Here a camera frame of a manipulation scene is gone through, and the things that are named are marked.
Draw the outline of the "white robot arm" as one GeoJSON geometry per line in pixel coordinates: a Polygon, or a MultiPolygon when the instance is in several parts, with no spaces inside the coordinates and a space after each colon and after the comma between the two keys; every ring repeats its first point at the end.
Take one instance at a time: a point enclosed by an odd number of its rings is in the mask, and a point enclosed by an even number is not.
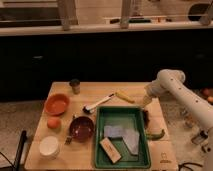
{"type": "Polygon", "coordinates": [[[160,70],[156,79],[144,87],[143,103],[148,105],[152,98],[169,92],[184,105],[208,134],[210,151],[206,154],[202,171],[213,171],[213,106],[188,89],[184,85],[185,79],[186,76],[182,70],[160,70]]]}

